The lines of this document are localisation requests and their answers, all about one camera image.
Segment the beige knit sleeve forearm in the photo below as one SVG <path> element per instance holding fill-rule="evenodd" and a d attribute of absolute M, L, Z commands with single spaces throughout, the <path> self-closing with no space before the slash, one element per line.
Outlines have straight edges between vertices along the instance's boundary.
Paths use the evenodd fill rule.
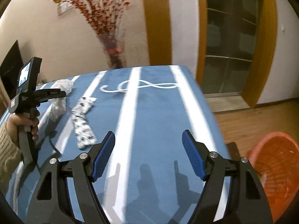
<path fill-rule="evenodd" d="M 1 192 L 4 196 L 8 191 L 12 174 L 21 161 L 21 152 L 11 140 L 6 126 L 7 123 L 4 122 L 0 132 L 0 181 Z"/>

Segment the left hand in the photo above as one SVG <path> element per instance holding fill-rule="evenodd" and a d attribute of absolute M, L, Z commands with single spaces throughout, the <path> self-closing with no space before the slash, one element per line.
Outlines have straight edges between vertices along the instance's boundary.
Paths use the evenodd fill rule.
<path fill-rule="evenodd" d="M 6 123 L 6 130 L 12 142 L 17 147 L 19 147 L 18 127 L 20 126 L 28 126 L 29 128 L 31 128 L 32 139 L 34 141 L 38 140 L 38 116 L 40 115 L 40 112 L 36 110 L 34 115 L 35 118 L 33 120 L 26 117 L 24 114 L 14 113 L 9 116 L 8 122 Z"/>

